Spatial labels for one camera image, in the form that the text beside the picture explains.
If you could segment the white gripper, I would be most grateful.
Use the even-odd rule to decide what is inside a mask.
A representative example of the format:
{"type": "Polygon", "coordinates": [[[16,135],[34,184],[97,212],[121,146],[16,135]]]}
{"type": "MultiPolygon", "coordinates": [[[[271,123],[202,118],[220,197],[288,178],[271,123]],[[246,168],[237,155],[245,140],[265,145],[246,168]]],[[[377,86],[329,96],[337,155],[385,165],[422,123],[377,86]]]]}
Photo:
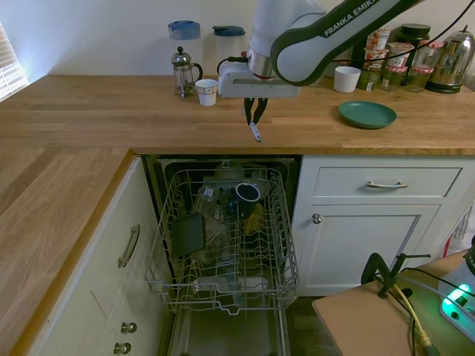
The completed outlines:
{"type": "Polygon", "coordinates": [[[280,79],[260,80],[249,71],[247,64],[226,62],[219,69],[217,92],[223,98],[245,98],[243,106],[249,125],[251,121],[258,124],[266,110],[268,99],[295,97],[300,93],[300,88],[280,79]],[[258,98],[258,106],[252,118],[254,98],[258,98]]]}

